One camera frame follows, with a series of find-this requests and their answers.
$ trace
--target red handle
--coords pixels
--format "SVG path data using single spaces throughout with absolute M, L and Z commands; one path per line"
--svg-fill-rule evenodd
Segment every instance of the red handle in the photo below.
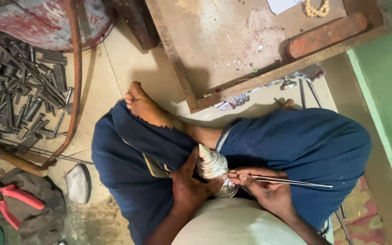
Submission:
M 7 203 L 4 200 L 0 200 L 0 210 L 8 223 L 16 230 L 19 230 L 20 221 L 13 214 L 10 213 L 10 211 L 8 210 Z
M 9 184 L 8 186 L 0 188 L 0 191 L 4 196 L 9 196 L 21 200 L 33 208 L 37 208 L 39 210 L 45 208 L 45 204 L 43 204 L 41 200 L 28 192 L 17 189 L 13 184 Z

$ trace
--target wooden workbench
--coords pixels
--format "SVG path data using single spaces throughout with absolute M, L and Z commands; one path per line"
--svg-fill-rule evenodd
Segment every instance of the wooden workbench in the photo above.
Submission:
M 146 3 L 192 113 L 388 31 L 375 0 L 330 0 L 330 11 L 324 18 L 306 17 L 302 4 L 275 15 L 267 0 Z M 315 8 L 321 3 L 311 0 Z M 356 12 L 366 15 L 367 32 L 298 61 L 288 58 L 290 38 Z

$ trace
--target white paper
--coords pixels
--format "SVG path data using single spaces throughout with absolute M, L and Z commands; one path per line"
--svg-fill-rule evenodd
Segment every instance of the white paper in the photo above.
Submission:
M 280 14 L 292 6 L 301 3 L 302 0 L 267 0 L 270 9 L 275 14 Z

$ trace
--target blue pants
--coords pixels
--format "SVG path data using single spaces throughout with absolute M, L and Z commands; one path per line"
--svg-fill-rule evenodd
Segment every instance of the blue pants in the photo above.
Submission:
M 95 126 L 92 159 L 136 245 L 142 244 L 173 205 L 173 172 L 197 143 L 176 129 L 136 118 L 117 103 Z M 357 122 L 326 109 L 280 110 L 235 120 L 217 143 L 228 167 L 268 167 L 291 180 L 333 188 L 291 186 L 298 214 L 319 229 L 364 173 L 371 142 Z

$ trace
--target person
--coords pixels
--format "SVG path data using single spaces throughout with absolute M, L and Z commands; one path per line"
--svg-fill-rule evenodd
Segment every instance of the person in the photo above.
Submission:
M 364 173 L 371 149 L 359 123 L 327 109 L 290 110 L 291 99 L 262 117 L 213 129 L 179 120 L 139 82 L 125 98 L 96 123 L 91 149 L 136 245 L 328 244 L 317 231 Z M 226 157 L 227 175 L 209 183 L 194 178 L 199 143 Z M 247 190 L 209 198 L 226 178 Z

